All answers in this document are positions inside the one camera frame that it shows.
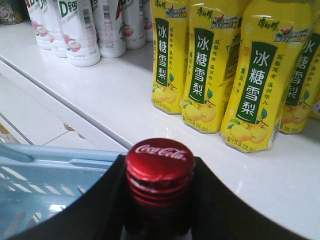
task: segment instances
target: basket handle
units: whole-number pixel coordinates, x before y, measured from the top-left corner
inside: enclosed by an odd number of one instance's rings
[[[22,163],[30,163],[34,160],[34,158],[30,155],[12,150],[4,144],[0,144],[0,155],[9,159],[14,159]]]

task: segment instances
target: barcode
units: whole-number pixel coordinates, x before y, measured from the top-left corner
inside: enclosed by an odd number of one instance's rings
[[[83,10],[83,19],[85,24],[91,24],[91,18],[89,14],[89,9]]]
[[[103,5],[103,18],[106,20],[110,19],[110,7],[109,5]]]

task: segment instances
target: yellow bottle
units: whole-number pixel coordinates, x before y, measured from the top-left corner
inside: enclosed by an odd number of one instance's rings
[[[154,36],[152,103],[168,114],[180,114],[188,60],[189,0],[153,0]]]
[[[201,133],[220,130],[237,69],[242,15],[251,0],[191,0],[182,119]]]
[[[241,152],[273,146],[312,18],[305,0],[253,0],[244,11],[237,71],[220,130],[227,145]]]
[[[310,117],[320,120],[320,90],[311,107]]]
[[[320,87],[320,20],[293,71],[280,125],[284,134],[300,133],[306,126]]]

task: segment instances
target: blue plastic basket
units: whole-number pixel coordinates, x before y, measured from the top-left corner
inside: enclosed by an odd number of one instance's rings
[[[0,143],[0,239],[65,209],[123,152]]]

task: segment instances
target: white shelf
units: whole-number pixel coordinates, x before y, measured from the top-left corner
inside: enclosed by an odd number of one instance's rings
[[[3,75],[0,89],[2,122],[21,143],[44,145],[67,132],[60,119]]]
[[[99,149],[164,137],[187,145],[237,196],[280,225],[320,239],[320,123],[279,134],[274,148],[243,154],[151,103],[153,45],[77,68],[40,49],[29,22],[0,26],[0,73]]]

